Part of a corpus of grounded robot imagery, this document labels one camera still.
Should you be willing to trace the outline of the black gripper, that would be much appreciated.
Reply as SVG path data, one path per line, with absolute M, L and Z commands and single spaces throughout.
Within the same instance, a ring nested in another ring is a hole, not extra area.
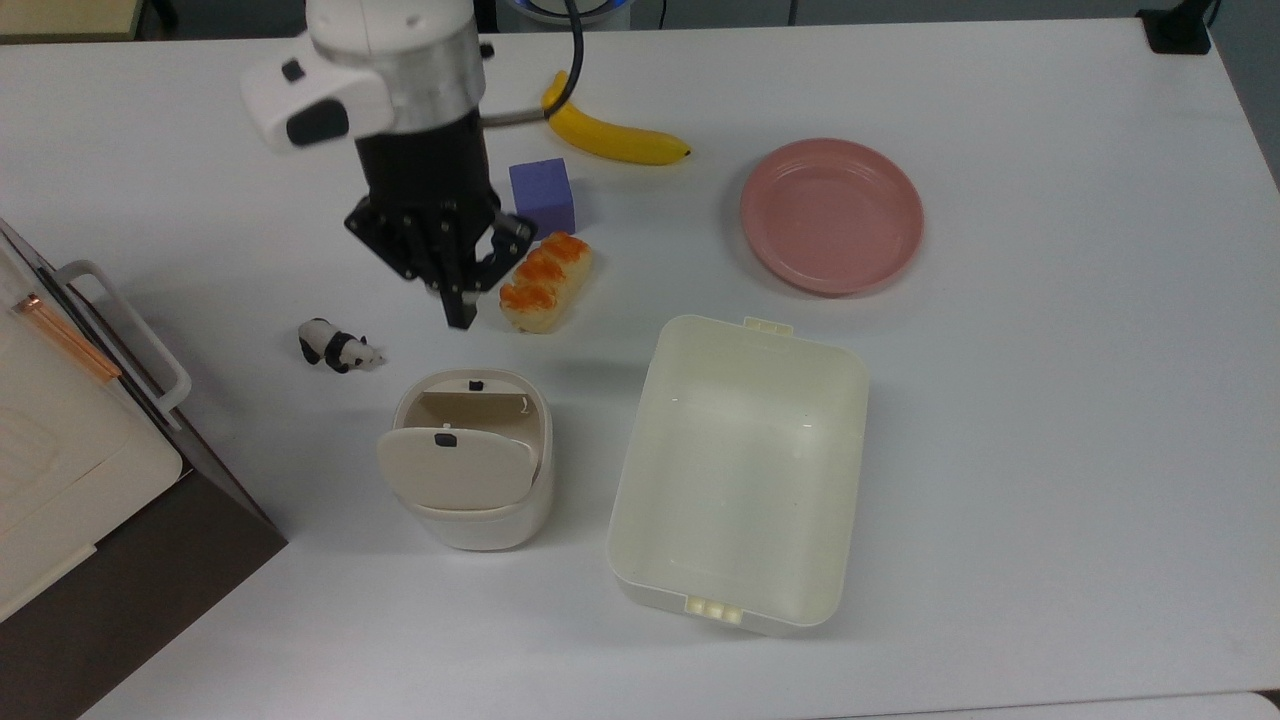
M 475 261 L 475 291 L 498 284 L 529 252 L 538 225 L 498 213 L 479 110 L 433 129 L 370 135 L 355 141 L 367 183 L 346 229 L 404 281 L 436 293 L 448 327 L 476 316 L 465 300 L 461 249 L 490 229 L 492 250 Z

